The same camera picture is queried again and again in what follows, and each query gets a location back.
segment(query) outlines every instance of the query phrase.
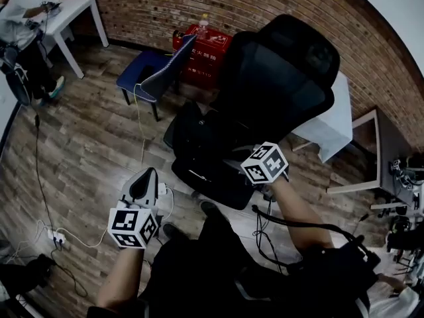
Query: white marker cube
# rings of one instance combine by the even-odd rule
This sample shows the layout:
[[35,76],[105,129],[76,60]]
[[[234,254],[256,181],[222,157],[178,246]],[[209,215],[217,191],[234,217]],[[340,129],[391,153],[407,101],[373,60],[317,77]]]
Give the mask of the white marker cube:
[[272,183],[289,164],[277,144],[264,142],[241,167],[252,184]]
[[111,209],[107,232],[120,247],[142,248],[158,229],[150,209]]

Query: white cloth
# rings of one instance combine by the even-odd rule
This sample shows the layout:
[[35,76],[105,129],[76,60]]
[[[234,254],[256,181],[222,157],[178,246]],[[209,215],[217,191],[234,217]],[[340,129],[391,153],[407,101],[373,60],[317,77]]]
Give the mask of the white cloth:
[[307,121],[293,133],[319,145],[319,158],[326,162],[352,141],[352,111],[346,76],[339,72],[331,87],[334,105],[323,114]]
[[0,11],[0,39],[24,50],[36,37],[36,31],[25,26],[24,7],[10,0]]
[[10,299],[10,296],[7,293],[7,290],[3,286],[2,282],[0,282],[0,303],[7,301],[8,299]]
[[406,318],[419,303],[418,293],[411,288],[405,288],[399,297],[389,298],[373,303],[370,308],[370,318]]

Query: red brick wall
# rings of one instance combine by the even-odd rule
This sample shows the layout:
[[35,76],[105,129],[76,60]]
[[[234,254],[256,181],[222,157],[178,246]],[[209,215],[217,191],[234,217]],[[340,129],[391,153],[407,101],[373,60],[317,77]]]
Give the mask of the red brick wall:
[[[211,27],[258,30],[289,13],[325,35],[349,78],[352,116],[378,105],[416,148],[424,148],[423,77],[395,32],[366,0],[97,0],[107,36],[166,50],[172,33],[208,12]],[[90,33],[92,22],[79,22]]]

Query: wooden floor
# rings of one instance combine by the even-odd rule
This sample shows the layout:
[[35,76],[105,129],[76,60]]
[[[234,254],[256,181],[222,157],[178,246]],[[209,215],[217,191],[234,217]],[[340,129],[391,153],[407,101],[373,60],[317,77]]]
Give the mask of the wooden floor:
[[[40,178],[54,226],[66,228],[87,244],[97,244],[107,225],[109,209],[116,206],[121,187],[140,170],[142,135],[136,106],[134,103],[128,106],[115,86],[118,75],[138,52],[112,45],[103,48],[73,44],[71,48],[85,77],[75,77],[63,57],[53,53],[54,71],[65,75],[67,81],[57,102],[38,110],[41,119]],[[204,215],[198,200],[190,197],[193,190],[172,173],[174,155],[162,141],[184,100],[182,96],[167,92],[158,106],[159,123],[153,119],[150,106],[138,102],[146,135],[143,168],[156,168],[160,182],[174,189],[176,206],[170,221],[195,238],[202,228]],[[48,224],[35,172],[35,133],[34,111],[21,107],[0,163],[0,229],[15,247],[21,240],[34,238],[38,219]],[[374,201],[370,192],[334,196],[325,193],[330,184],[363,178],[363,171],[355,167],[360,164],[354,151],[344,150],[322,164],[313,146],[293,153],[289,141],[283,140],[281,147],[290,163],[292,184],[326,222],[352,232],[357,220],[370,213],[369,206]],[[251,203],[266,206],[259,194],[254,195]],[[163,214],[169,212],[170,205],[169,195],[158,202]],[[256,217],[250,206],[244,211],[223,206],[221,209],[251,255],[259,263],[272,267],[256,249],[252,236]],[[387,229],[387,220],[371,216],[359,225],[356,233],[366,235],[368,246],[382,246]],[[267,231],[281,260],[299,258],[284,227],[269,225]],[[66,238],[64,250],[55,252],[56,260],[73,272],[87,290],[88,297],[79,297],[74,292],[73,281],[59,269],[54,270],[48,287],[38,288],[30,296],[53,317],[84,317],[87,308],[95,302],[118,249],[108,235],[98,248],[86,248],[70,235]],[[162,232],[160,238],[166,240]],[[336,245],[344,243],[338,236],[335,239]],[[159,247],[153,240],[145,257],[149,262]],[[51,240],[43,233],[37,244],[22,251],[21,255],[50,254],[53,248]],[[149,267],[144,266],[141,290],[149,277]]]

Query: red crate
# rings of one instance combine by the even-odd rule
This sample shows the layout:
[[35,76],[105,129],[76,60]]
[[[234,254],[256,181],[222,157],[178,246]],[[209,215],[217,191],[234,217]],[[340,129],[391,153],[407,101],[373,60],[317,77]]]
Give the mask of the red crate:
[[[185,34],[197,34],[198,28],[198,25],[191,25]],[[204,89],[216,88],[219,69],[232,39],[232,36],[208,29],[204,39],[196,39],[181,80]],[[181,39],[174,38],[174,50],[178,50],[181,44]]]

